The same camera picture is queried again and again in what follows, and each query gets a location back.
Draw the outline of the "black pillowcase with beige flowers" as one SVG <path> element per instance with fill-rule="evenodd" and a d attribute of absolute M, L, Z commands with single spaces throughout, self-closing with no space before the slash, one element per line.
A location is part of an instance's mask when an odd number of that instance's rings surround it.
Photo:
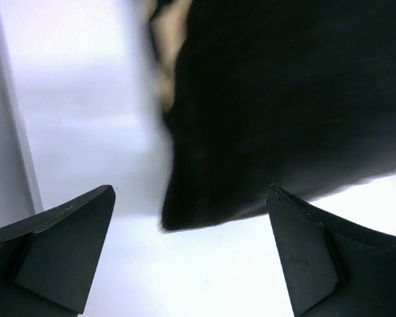
<path fill-rule="evenodd" d="M 396 172 L 396 1 L 158 1 L 150 27 L 180 39 L 164 230 Z"/>

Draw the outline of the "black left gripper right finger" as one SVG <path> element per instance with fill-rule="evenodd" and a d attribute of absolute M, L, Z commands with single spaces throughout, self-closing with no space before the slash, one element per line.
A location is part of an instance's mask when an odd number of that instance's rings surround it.
<path fill-rule="evenodd" d="M 295 316 L 396 316 L 396 236 L 276 186 L 267 210 Z"/>

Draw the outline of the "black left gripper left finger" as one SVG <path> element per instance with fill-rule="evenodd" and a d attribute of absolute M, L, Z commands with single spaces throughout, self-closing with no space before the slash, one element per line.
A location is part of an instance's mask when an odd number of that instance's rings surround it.
<path fill-rule="evenodd" d="M 103 185 L 0 228 L 0 317 L 83 314 L 115 200 Z"/>

